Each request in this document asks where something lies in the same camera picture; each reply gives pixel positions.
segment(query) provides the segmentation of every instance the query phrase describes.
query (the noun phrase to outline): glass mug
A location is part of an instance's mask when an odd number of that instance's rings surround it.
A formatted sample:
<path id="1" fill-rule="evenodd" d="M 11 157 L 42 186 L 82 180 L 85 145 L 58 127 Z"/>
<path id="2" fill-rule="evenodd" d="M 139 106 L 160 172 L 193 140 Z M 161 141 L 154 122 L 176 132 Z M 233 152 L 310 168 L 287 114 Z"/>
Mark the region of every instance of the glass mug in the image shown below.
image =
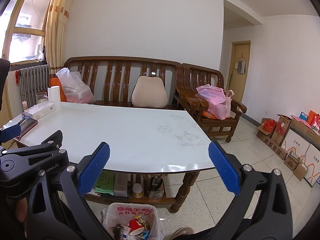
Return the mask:
<path id="1" fill-rule="evenodd" d="M 44 101 L 49 101 L 47 92 L 40 92 L 36 94 L 36 102 L 37 104 L 44 102 Z"/>

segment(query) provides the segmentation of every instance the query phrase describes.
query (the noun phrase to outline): coffee table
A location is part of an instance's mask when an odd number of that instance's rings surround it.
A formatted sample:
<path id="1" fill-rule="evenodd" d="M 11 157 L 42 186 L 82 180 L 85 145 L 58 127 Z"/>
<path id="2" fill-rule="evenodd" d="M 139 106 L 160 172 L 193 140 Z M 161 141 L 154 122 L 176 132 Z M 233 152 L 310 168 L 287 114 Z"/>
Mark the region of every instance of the coffee table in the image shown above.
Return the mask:
<path id="1" fill-rule="evenodd" d="M 141 182 L 144 173 L 186 173 L 175 198 L 167 198 L 164 193 L 160 199 L 149 199 L 144 180 L 142 198 L 123 201 L 86 194 L 85 199 L 90 201 L 170 204 L 170 212 L 176 213 L 200 171 L 214 168 L 208 156 L 211 141 L 186 111 L 61 102 L 61 108 L 38 121 L 20 140 L 16 139 L 19 145 L 38 145 L 61 130 L 62 148 L 67 150 L 70 162 L 79 163 L 104 141 L 110 145 L 104 169 L 130 173 L 131 186 L 134 177 Z"/>

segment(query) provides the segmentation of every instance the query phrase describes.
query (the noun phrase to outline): white tabletop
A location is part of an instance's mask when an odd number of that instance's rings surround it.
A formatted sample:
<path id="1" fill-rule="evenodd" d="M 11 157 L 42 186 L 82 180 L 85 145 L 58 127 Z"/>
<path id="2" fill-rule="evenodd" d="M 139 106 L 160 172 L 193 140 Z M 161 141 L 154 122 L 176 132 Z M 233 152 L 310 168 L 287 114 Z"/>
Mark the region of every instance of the white tabletop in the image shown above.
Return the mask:
<path id="1" fill-rule="evenodd" d="M 61 149 L 73 163 L 104 141 L 110 146 L 108 170 L 161 173 L 214 167 L 210 139 L 186 111 L 61 102 L 61 108 L 38 121 L 20 142 L 38 145 L 61 130 Z"/>

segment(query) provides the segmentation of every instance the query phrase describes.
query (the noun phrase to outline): white paper towel roll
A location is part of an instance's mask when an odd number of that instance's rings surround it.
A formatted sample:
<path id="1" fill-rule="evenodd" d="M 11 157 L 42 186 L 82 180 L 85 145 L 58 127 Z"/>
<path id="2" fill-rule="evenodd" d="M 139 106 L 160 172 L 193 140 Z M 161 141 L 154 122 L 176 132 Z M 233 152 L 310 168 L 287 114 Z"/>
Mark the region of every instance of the white paper towel roll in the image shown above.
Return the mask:
<path id="1" fill-rule="evenodd" d="M 60 86 L 52 86 L 48 88 L 49 102 L 55 104 L 56 108 L 61 107 Z"/>

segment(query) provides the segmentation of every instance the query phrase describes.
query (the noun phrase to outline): green package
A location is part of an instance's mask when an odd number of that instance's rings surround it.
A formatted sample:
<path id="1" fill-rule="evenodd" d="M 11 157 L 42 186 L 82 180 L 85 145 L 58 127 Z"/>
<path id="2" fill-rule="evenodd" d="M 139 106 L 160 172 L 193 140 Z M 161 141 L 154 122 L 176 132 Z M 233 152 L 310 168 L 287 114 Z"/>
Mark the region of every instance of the green package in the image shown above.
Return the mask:
<path id="1" fill-rule="evenodd" d="M 100 193 L 109 193 L 113 195 L 113 188 L 115 186 L 115 176 L 111 171 L 102 171 L 97 179 L 94 190 Z"/>

